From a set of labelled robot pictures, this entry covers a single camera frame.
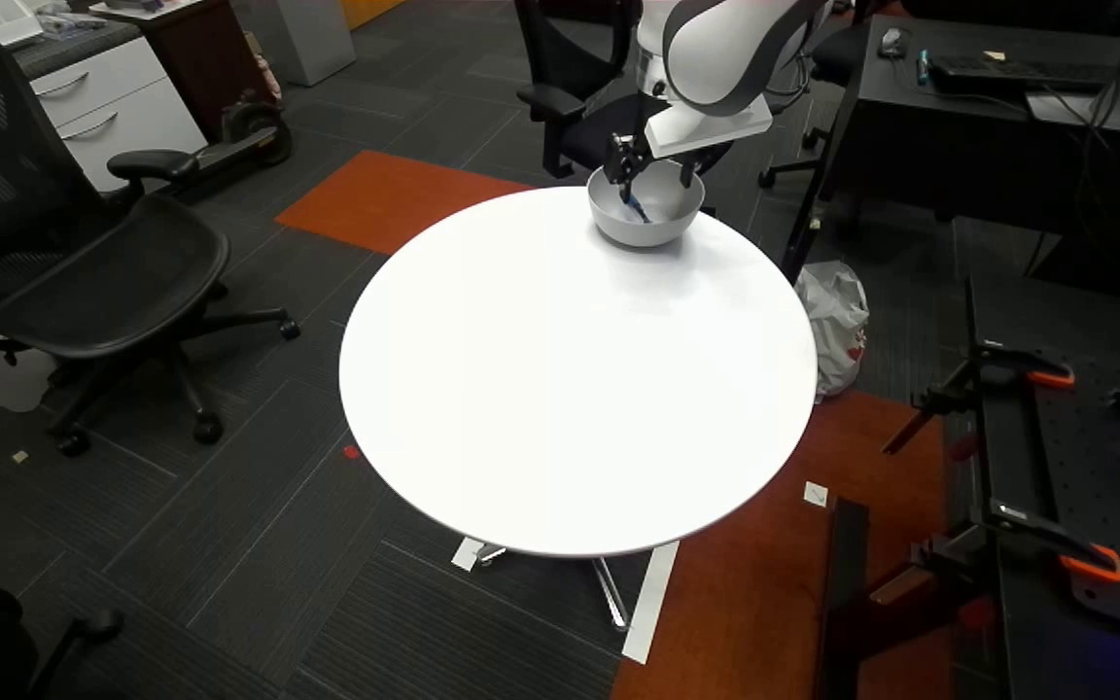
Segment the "white robot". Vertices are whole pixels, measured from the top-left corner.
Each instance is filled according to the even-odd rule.
[[[651,118],[655,160],[748,140],[769,130],[767,81],[830,0],[640,0],[640,88],[669,100]]]

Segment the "floor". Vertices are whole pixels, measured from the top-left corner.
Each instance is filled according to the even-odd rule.
[[[235,244],[222,307],[288,307],[305,323],[299,342],[240,331],[192,345],[227,438],[197,446],[157,370],[117,394],[80,459],[43,436],[61,394],[28,415],[0,411],[0,586],[23,597],[43,645],[65,616],[104,602],[130,616],[126,637],[65,676],[70,696],[583,700],[612,689],[620,637],[588,568],[500,559],[460,577],[451,533],[337,459],[336,345],[371,256],[272,218],[360,148],[551,183],[513,100],[524,57],[507,0],[403,0],[353,33],[353,46],[351,69],[288,92],[285,169],[194,202]],[[795,160],[802,125],[832,118],[835,96],[815,86],[706,179],[718,218],[761,250],[782,244],[802,179],[767,196],[754,170]],[[1036,236],[915,209],[859,221],[822,256],[853,260],[871,291],[859,385],[907,401],[960,358],[957,278],[1018,274]]]

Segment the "carpet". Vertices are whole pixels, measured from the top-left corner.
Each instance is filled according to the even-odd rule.
[[[830,485],[871,514],[868,581],[893,568],[915,542],[945,524],[940,428],[928,423],[901,457],[883,444],[911,422],[907,406],[848,394],[815,410],[789,468],[734,517],[680,546],[651,665],[621,661],[614,700],[809,700],[823,620],[832,507],[802,498]],[[948,689],[945,632],[865,665],[865,700]]]
[[[297,199],[277,225],[371,253],[398,253],[432,221],[508,190],[521,190],[521,183],[390,153],[356,153]]]

